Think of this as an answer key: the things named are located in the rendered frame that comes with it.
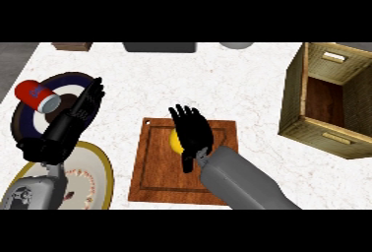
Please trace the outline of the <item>white plate with gold rim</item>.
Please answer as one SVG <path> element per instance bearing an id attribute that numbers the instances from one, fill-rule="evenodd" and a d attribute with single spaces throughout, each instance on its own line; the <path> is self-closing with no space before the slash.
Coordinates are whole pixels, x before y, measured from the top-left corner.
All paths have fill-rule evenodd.
<path id="1" fill-rule="evenodd" d="M 108 209 L 114 193 L 114 170 L 104 151 L 93 144 L 78 142 L 62 163 L 68 183 L 58 210 Z M 19 178 L 47 175 L 43 164 L 28 162 L 9 188 Z"/>

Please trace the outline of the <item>woven wicker basket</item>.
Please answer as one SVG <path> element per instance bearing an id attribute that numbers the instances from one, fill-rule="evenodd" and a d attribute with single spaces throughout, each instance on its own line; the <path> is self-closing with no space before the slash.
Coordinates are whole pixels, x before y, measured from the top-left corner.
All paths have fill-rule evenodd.
<path id="1" fill-rule="evenodd" d="M 287 69 L 279 135 L 372 158 L 372 42 L 306 42 Z"/>

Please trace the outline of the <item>pale grey round object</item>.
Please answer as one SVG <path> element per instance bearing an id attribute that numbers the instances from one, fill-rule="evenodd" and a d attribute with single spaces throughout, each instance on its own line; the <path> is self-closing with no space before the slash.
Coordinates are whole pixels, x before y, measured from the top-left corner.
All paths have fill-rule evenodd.
<path id="1" fill-rule="evenodd" d="M 220 42 L 220 44 L 229 49 L 239 50 L 247 49 L 254 44 L 254 42 Z"/>

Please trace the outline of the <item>brown wooden block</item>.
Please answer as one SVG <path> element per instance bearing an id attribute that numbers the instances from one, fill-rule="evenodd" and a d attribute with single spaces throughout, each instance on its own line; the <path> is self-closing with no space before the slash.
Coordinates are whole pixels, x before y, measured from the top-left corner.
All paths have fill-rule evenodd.
<path id="1" fill-rule="evenodd" d="M 92 42 L 55 42 L 52 45 L 56 50 L 89 51 L 92 47 Z"/>

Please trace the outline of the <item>red can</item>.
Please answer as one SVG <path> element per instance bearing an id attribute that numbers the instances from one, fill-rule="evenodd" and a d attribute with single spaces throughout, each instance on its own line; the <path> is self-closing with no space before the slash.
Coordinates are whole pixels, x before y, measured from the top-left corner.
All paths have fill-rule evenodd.
<path id="1" fill-rule="evenodd" d="M 52 113 L 61 104 L 59 95 L 37 81 L 27 80 L 15 88 L 19 101 L 39 113 Z"/>

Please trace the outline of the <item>yellow lemon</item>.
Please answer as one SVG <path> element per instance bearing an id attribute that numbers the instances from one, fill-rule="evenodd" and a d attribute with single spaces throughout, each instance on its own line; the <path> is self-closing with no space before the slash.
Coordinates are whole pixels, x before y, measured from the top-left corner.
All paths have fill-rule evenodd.
<path id="1" fill-rule="evenodd" d="M 179 137 L 177 137 L 176 130 L 171 130 L 169 141 L 170 141 L 170 148 L 171 148 L 173 152 L 177 153 L 177 154 L 182 154 L 183 153 L 183 147 L 182 147 L 182 144 L 180 144 L 180 140 L 179 140 Z"/>

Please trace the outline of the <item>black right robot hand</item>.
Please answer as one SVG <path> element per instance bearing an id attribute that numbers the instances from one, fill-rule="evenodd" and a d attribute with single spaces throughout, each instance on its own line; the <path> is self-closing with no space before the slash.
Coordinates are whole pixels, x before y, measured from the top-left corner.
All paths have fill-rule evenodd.
<path id="1" fill-rule="evenodd" d="M 207 150 L 207 154 L 210 154 L 213 151 L 213 130 L 208 120 L 197 108 L 177 104 L 176 107 L 169 108 L 169 111 L 176 126 L 177 138 L 183 148 L 183 172 L 189 173 L 194 170 L 194 159 L 197 158 L 197 153 Z"/>

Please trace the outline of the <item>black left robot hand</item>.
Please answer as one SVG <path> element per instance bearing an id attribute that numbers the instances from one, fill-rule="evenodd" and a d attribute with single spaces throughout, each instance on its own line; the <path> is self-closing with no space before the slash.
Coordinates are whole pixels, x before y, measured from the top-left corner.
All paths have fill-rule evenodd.
<path id="1" fill-rule="evenodd" d="M 16 147 L 24 159 L 31 162 L 59 164 L 70 157 L 87 121 L 95 118 L 105 96 L 102 78 L 96 78 L 78 96 L 77 102 L 65 108 L 52 120 L 39 138 L 24 138 Z"/>

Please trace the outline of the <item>dark blue and white plate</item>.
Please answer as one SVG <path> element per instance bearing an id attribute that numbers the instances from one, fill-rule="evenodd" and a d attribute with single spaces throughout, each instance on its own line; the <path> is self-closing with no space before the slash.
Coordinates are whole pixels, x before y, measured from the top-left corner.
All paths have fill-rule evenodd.
<path id="1" fill-rule="evenodd" d="M 42 114 L 19 102 L 11 123 L 12 136 L 16 142 L 24 138 L 42 136 L 49 123 L 59 112 L 73 106 L 92 81 L 93 77 L 80 72 L 65 72 L 42 81 L 42 85 L 59 95 L 61 104 L 52 113 Z"/>

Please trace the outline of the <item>brown wooden cutting board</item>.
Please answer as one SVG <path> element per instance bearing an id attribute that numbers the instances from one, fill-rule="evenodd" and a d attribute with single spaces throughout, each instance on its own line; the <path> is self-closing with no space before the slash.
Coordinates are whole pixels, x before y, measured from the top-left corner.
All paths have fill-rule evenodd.
<path id="1" fill-rule="evenodd" d="M 204 187 L 201 167 L 183 172 L 182 155 L 170 147 L 174 123 L 170 118 L 145 118 L 139 134 L 129 200 L 132 202 L 225 206 L 225 201 Z"/>

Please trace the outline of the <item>dark grey appliance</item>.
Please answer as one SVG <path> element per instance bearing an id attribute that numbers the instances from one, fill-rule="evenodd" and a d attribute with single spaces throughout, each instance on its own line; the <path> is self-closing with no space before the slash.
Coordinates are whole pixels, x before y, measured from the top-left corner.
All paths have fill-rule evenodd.
<path id="1" fill-rule="evenodd" d="M 194 53 L 195 42 L 126 42 L 129 52 Z"/>

